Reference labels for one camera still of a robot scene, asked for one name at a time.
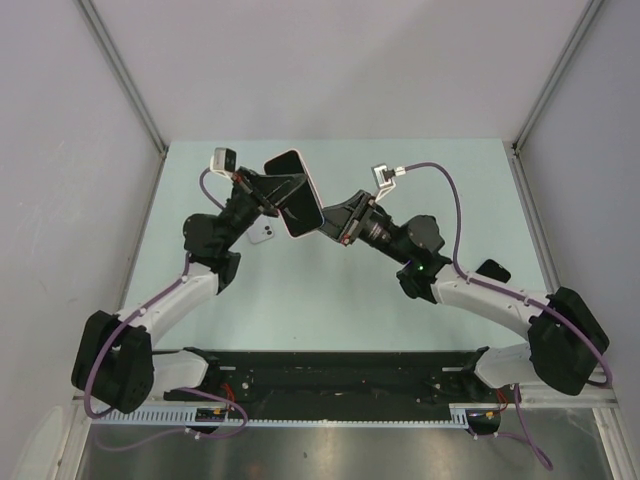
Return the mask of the lilac white phone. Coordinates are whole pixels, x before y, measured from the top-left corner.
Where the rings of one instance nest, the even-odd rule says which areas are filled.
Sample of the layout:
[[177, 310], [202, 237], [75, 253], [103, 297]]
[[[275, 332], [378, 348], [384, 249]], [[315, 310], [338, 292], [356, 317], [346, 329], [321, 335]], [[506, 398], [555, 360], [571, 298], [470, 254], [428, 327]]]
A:
[[269, 217], [259, 217], [247, 230], [247, 237], [252, 245], [257, 245], [274, 237], [274, 230]]

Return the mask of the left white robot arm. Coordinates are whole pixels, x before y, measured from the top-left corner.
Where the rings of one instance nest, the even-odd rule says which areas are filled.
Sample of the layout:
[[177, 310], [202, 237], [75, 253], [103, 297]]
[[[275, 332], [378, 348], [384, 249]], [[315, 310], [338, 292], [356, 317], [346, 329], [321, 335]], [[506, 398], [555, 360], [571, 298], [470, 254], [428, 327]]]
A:
[[99, 418], [91, 401], [128, 414], [154, 395], [187, 388], [197, 398], [214, 397], [221, 376], [193, 350], [157, 355], [157, 342], [200, 304], [234, 280], [241, 256], [236, 241], [260, 216], [275, 217], [307, 183], [304, 173], [258, 174], [240, 168], [232, 176], [230, 198], [217, 214], [196, 213], [184, 222], [182, 273], [138, 307], [115, 314], [96, 311], [86, 321], [71, 382], [84, 393], [87, 415]]

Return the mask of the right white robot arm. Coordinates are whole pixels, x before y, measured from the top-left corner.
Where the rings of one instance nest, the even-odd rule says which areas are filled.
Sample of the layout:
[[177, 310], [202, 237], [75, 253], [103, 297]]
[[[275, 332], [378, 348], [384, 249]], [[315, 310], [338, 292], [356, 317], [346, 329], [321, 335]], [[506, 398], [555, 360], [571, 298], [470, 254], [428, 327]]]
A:
[[469, 399], [484, 401], [497, 388], [536, 380], [570, 396], [589, 384], [610, 340], [577, 292], [512, 290], [464, 271], [441, 255], [445, 241], [434, 217], [417, 215], [398, 226], [365, 191], [324, 208], [323, 215], [327, 237], [344, 246], [361, 240], [402, 264], [396, 277], [409, 298], [469, 311], [522, 338], [519, 345], [476, 352], [461, 376]]

